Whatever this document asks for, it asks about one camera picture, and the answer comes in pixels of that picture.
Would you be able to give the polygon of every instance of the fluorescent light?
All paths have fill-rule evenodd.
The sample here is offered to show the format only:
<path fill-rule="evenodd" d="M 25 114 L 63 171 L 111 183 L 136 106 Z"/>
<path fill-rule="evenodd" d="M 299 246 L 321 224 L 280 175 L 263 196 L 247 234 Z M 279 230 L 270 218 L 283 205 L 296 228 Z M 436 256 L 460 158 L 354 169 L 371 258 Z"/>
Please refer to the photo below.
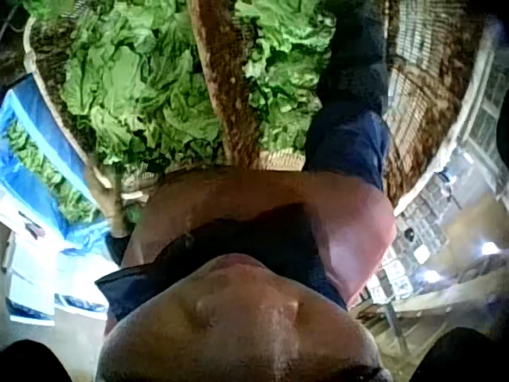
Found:
<path fill-rule="evenodd" d="M 429 255 L 429 249 L 424 244 L 414 251 L 415 259 L 419 262 L 419 264 L 424 264 L 426 260 L 429 259 Z"/>
<path fill-rule="evenodd" d="M 425 271 L 423 277 L 428 283 L 436 283 L 442 280 L 442 276 L 437 271 Z"/>
<path fill-rule="evenodd" d="M 467 152 L 463 152 L 463 157 L 468 161 L 468 163 L 470 163 L 471 165 L 474 164 L 474 160 L 472 158 L 472 156 L 467 153 Z"/>
<path fill-rule="evenodd" d="M 483 244 L 481 252 L 483 255 L 494 255 L 495 253 L 500 253 L 500 248 L 498 248 L 492 241 L 488 241 Z"/>

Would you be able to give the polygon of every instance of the blue tarp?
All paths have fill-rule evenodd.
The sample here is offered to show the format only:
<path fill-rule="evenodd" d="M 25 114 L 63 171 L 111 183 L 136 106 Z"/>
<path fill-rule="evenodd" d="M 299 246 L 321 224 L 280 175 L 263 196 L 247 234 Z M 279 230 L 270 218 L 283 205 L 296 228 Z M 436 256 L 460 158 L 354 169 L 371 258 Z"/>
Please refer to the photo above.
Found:
<path fill-rule="evenodd" d="M 46 186 L 14 156 L 6 140 L 6 129 L 18 119 L 39 150 L 89 201 L 95 201 L 84 180 L 85 165 L 56 125 L 31 76 L 10 89 L 0 109 L 0 183 L 62 238 L 76 246 L 69 255 L 86 255 L 102 243 L 108 226 L 105 220 L 70 225 L 58 210 Z"/>

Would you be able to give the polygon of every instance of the blue plastic sheet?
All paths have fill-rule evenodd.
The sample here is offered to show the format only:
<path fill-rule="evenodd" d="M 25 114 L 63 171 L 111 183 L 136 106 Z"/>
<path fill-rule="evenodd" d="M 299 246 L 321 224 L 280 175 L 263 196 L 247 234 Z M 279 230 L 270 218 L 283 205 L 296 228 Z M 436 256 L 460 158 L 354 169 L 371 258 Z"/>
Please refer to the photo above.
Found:
<path fill-rule="evenodd" d="M 0 108 L 0 183 L 38 219 L 76 247 L 67 251 L 68 255 L 86 255 L 97 250 L 103 245 L 107 222 L 101 219 L 93 224 L 68 223 L 46 186 L 11 151 L 6 129 L 13 119 L 19 120 L 60 173 L 95 204 L 84 180 L 85 165 L 56 125 L 31 76 L 7 92 Z"/>

